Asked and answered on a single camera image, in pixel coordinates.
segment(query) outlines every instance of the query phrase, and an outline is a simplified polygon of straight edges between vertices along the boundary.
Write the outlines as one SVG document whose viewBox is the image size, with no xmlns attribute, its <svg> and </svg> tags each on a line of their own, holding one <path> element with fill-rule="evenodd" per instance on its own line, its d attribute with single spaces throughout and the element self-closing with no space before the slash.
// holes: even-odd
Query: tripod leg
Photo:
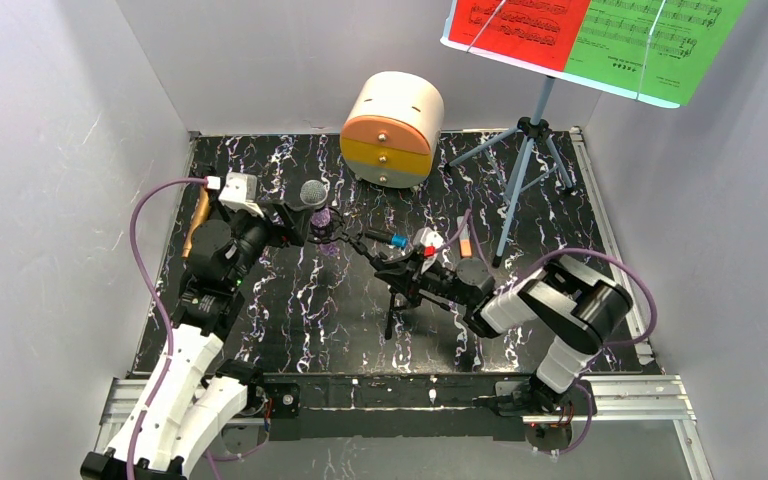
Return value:
<svg viewBox="0 0 768 480">
<path fill-rule="evenodd" d="M 561 159 L 561 154 L 558 153 L 558 147 L 555 146 L 555 142 L 552 141 L 551 136 L 546 137 L 546 146 L 549 147 L 549 152 L 552 154 L 552 159 L 555 161 L 555 165 L 558 167 L 558 172 L 561 174 L 561 181 L 564 182 L 565 191 L 572 191 L 572 189 L 575 188 L 575 185 L 572 184 L 572 180 L 569 178 L 569 173 L 567 173 L 567 166 L 564 165 L 564 161 Z"/>
<path fill-rule="evenodd" d="M 514 179 L 519 177 L 520 169 L 528 169 L 528 162 L 531 159 L 532 148 L 534 148 L 534 140 L 528 137 L 523 138 L 522 145 L 519 146 L 519 152 L 517 152 L 517 161 L 514 164 L 514 169 L 511 171 L 511 176 L 508 177 L 508 186 L 505 187 L 505 201 L 508 202 L 508 204 L 511 203 L 514 189 L 517 188 Z"/>
<path fill-rule="evenodd" d="M 384 327 L 384 340 L 393 338 L 393 326 L 396 324 L 396 294 L 390 294 L 390 308 L 387 309 L 387 325 Z"/>
<path fill-rule="evenodd" d="M 514 183 L 513 196 L 508 204 L 508 209 L 505 210 L 505 225 L 502 227 L 502 236 L 499 238 L 499 246 L 496 247 L 496 255 L 493 257 L 493 267 L 498 267 L 502 264 L 502 254 L 505 253 L 505 245 L 508 243 L 508 234 L 511 232 L 511 224 L 514 221 L 514 214 L 516 213 L 516 204 L 519 200 L 519 194 L 522 191 L 522 182 L 525 180 L 525 171 L 528 169 L 528 161 L 531 159 L 531 149 L 534 148 L 534 139 L 529 138 L 525 145 L 525 148 L 520 150 L 520 156 L 523 156 L 522 152 L 527 152 L 523 165 L 519 168 L 516 175 L 516 183 Z"/>
<path fill-rule="evenodd" d="M 519 129 L 517 127 L 509 128 L 505 130 L 504 132 L 496 135 L 495 137 L 491 138 L 490 140 L 487 140 L 486 142 L 482 143 L 481 145 L 473 148 L 472 150 L 464 153 L 460 157 L 452 160 L 451 162 L 447 163 L 443 166 L 443 168 L 451 168 L 451 167 L 457 167 L 458 165 L 462 164 L 469 158 L 472 158 L 474 155 L 478 155 L 483 150 L 486 150 L 490 148 L 491 146 L 501 142 L 502 140 L 510 137 L 511 135 L 515 134 Z"/>
</svg>

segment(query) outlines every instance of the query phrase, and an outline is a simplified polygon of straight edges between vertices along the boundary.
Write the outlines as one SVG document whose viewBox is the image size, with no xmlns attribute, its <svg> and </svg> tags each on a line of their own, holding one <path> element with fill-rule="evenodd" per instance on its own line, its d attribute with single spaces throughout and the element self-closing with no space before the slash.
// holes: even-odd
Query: gray floor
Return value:
<svg viewBox="0 0 768 480">
<path fill-rule="evenodd" d="M 577 423 L 576 435 L 582 424 Z M 248 438 L 243 448 L 253 442 Z M 219 465 L 224 480 L 306 479 L 646 479 L 690 475 L 672 422 L 595 422 L 588 437 L 557 463 L 528 445 L 489 438 L 335 438 L 271 442 L 244 462 Z M 220 452 L 214 443 L 212 451 Z M 202 460 L 191 480 L 214 476 Z"/>
</svg>

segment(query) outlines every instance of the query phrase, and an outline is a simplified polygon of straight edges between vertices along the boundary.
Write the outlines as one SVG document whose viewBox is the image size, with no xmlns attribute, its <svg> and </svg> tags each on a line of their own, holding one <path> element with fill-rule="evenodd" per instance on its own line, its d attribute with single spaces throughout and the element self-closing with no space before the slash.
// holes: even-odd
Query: black bracket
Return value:
<svg viewBox="0 0 768 480">
<path fill-rule="evenodd" d="M 540 119 L 537 125 L 531 124 L 531 117 L 522 117 L 517 122 L 517 128 L 528 138 L 536 140 L 546 141 L 549 135 L 552 134 L 552 129 L 549 128 L 549 122 L 545 119 Z"/>
</svg>

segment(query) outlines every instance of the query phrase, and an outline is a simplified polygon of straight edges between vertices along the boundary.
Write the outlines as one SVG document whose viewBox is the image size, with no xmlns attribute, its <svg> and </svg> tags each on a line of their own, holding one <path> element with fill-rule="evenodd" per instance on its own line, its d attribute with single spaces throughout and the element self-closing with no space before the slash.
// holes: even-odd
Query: microphone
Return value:
<svg viewBox="0 0 768 480">
<path fill-rule="evenodd" d="M 310 231 L 313 236 L 319 240 L 332 240 L 328 243 L 320 244 L 319 251 L 324 255 L 334 257 L 337 256 L 339 250 L 332 238 L 334 224 L 331 221 L 331 210 L 325 206 L 327 197 L 328 186 L 319 180 L 306 181 L 299 192 L 299 199 L 301 199 L 302 203 L 316 209 L 310 217 Z"/>
</svg>

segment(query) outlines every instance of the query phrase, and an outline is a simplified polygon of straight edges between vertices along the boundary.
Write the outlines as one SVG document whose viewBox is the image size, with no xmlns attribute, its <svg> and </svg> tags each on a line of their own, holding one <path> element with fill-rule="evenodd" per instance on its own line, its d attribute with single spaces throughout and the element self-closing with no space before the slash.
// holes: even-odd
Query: black marble table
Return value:
<svg viewBox="0 0 768 480">
<path fill-rule="evenodd" d="M 337 135 L 202 137 L 197 140 L 192 171 L 213 165 L 222 175 L 229 169 L 255 174 L 261 197 L 280 197 L 291 204 L 298 203 L 302 183 L 321 179 L 330 185 L 331 205 L 348 214 L 349 228 L 378 226 L 409 238 L 424 226 L 448 237 L 455 229 L 455 218 L 471 206 L 481 248 L 491 258 L 504 221 L 504 185 L 483 157 L 465 162 L 452 175 L 441 167 L 442 160 L 454 159 L 489 136 L 443 134 L 431 175 L 416 193 L 356 181 L 340 157 Z M 531 262 L 551 250 L 569 246 L 604 251 L 570 137 L 556 133 L 554 139 L 579 188 L 564 195 L 553 174 L 522 194 L 507 257 L 495 271 L 497 285 L 516 282 Z M 494 147 L 507 172 L 520 141 L 517 135 Z M 544 148 L 529 165 L 526 181 L 551 167 Z M 197 196 L 193 187 L 184 192 L 158 281 L 170 311 L 177 300 L 184 268 L 180 254 Z M 389 247 L 375 248 L 396 253 Z M 448 265 L 459 258 L 456 249 L 443 257 Z M 588 264 L 609 273 L 595 261 L 588 259 Z M 248 306 L 215 364 L 224 358 L 241 358 L 267 372 L 527 373 L 537 368 L 553 339 L 538 320 L 496 339 L 480 339 L 457 322 L 458 313 L 423 304 L 397 314 L 393 339 L 385 341 L 386 285 L 374 279 L 366 261 L 345 246 L 337 256 L 322 255 L 315 245 L 267 249 L 242 288 Z M 154 367 L 164 334 L 155 311 L 146 323 L 135 372 Z M 613 339 L 624 338 L 629 338 L 629 332 L 623 325 Z M 641 366 L 633 348 L 620 348 L 607 352 L 593 369 L 637 372 Z"/>
</svg>

